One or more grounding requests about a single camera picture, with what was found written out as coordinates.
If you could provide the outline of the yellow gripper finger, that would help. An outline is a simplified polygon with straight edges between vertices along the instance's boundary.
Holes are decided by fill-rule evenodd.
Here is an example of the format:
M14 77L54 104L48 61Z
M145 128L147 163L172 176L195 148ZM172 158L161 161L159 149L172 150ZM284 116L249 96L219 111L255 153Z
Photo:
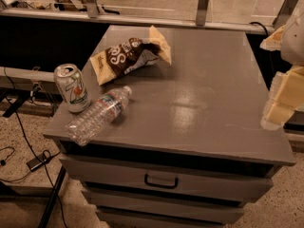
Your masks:
M277 72L261 118L262 126L283 126L304 105L304 66Z
M264 39L259 47L268 51L281 50L283 30L284 26L278 28L272 35Z

